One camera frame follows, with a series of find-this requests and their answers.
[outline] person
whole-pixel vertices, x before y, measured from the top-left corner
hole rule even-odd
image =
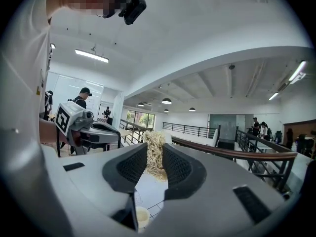
[[[45,113],[44,120],[48,121],[48,115],[53,107],[53,92],[51,90],[45,92]]]
[[[253,121],[254,121],[254,125],[252,126],[252,135],[257,137],[260,130],[260,124],[257,118],[253,118]]]
[[[81,107],[87,109],[87,103],[85,102],[88,97],[92,96],[89,88],[82,88],[78,97],[76,97],[73,101],[80,105]]]
[[[110,107],[108,106],[107,109],[103,112],[103,115],[107,119],[110,114],[111,114],[111,111],[110,111]]]
[[[286,142],[286,147],[288,149],[292,149],[292,145],[293,145],[293,130],[292,128],[289,128],[286,132],[286,138],[287,138],[287,142]]]
[[[269,129],[268,125],[265,122],[261,123],[261,127],[263,128],[263,133],[261,134],[261,137],[264,140],[270,141],[271,129]]]
[[[30,140],[56,142],[56,125],[39,118],[45,92],[52,16],[63,7],[97,15],[120,9],[118,0],[24,0],[6,27],[0,44],[0,87],[6,93],[0,128],[18,130]],[[76,143],[80,133],[76,133]],[[67,143],[63,133],[59,139]]]

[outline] white shirt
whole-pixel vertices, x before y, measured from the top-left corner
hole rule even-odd
[[[24,0],[0,44],[0,127],[39,141],[40,100],[49,54],[46,0]]]

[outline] black metal railing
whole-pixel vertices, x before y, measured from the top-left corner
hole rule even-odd
[[[234,162],[236,162],[236,159],[246,160],[249,163],[248,171],[251,171],[263,181],[268,182],[280,192],[284,192],[285,183],[291,173],[291,169],[297,155],[297,153],[291,152],[289,149],[277,144],[271,146],[274,149],[277,149],[280,153],[256,153],[255,151],[241,152],[220,149],[183,140],[174,136],[172,136],[172,142],[216,156],[228,158]]]
[[[128,145],[143,143],[143,133],[145,131],[152,131],[152,128],[144,128],[140,125],[133,124],[126,120],[121,119],[119,127],[124,130],[128,130],[129,135],[124,136],[124,142]]]
[[[191,134],[198,137],[205,137],[209,139],[213,139],[215,131],[216,131],[216,128],[199,127],[199,126],[191,126],[191,125],[183,125],[183,124],[173,124],[173,123],[167,123],[167,122],[163,122],[162,128],[166,130]]]

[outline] backpack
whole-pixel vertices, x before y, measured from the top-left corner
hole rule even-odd
[[[272,137],[272,131],[271,131],[270,128],[268,128],[267,135],[268,135],[268,137],[269,137],[270,139],[273,138],[273,137]]]

